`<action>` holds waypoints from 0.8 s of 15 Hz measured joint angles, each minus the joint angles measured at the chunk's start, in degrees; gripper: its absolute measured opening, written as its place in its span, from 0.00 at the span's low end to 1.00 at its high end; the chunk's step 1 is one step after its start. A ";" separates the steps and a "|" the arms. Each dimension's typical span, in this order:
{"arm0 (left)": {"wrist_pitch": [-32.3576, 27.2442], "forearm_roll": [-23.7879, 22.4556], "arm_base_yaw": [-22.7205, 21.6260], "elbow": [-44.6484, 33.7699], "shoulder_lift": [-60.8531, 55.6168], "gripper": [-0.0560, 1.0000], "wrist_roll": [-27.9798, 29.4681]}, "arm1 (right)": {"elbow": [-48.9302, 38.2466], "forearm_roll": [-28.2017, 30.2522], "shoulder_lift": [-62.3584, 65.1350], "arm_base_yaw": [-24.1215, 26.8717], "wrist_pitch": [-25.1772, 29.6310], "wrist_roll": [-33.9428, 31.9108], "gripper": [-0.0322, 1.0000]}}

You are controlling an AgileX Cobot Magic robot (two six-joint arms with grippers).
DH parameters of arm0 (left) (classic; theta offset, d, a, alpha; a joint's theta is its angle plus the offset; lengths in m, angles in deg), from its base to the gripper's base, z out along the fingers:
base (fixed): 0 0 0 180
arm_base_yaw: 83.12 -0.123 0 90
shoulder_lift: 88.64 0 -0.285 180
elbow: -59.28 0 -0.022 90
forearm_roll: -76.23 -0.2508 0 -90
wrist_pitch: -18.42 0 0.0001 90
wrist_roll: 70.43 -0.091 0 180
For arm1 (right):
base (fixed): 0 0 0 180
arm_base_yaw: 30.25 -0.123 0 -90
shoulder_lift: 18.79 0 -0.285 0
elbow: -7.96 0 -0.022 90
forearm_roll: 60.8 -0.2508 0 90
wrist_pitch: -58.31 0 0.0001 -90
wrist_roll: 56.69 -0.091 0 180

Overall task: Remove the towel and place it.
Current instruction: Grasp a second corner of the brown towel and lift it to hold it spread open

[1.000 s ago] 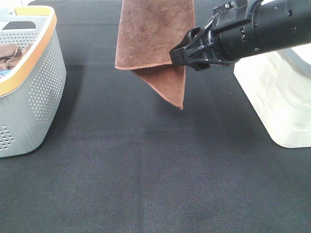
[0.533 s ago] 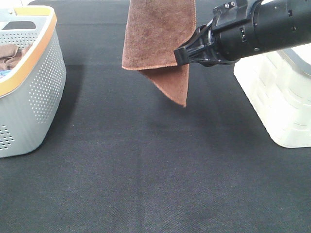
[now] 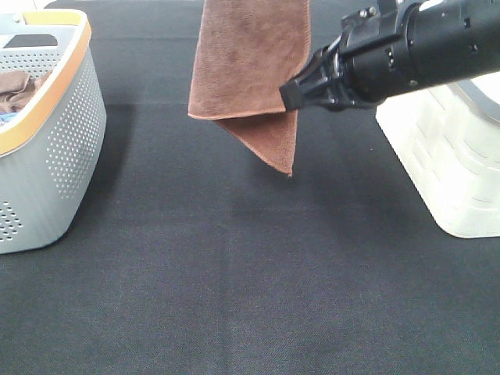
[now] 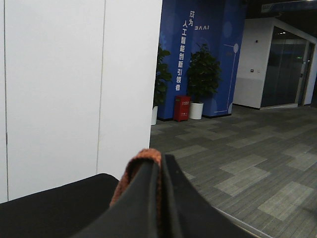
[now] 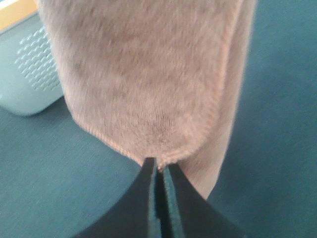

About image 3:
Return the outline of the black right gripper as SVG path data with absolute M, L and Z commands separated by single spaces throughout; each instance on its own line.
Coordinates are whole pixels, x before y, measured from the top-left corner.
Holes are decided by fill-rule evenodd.
M 362 8 L 341 19 L 341 34 L 279 88 L 286 110 L 370 108 L 414 78 L 408 47 L 413 7 Z

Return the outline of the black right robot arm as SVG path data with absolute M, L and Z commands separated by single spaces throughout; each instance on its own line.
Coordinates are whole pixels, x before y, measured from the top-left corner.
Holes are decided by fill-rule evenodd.
M 379 1 L 341 28 L 280 87 L 287 111 L 368 109 L 499 69 L 497 1 Z

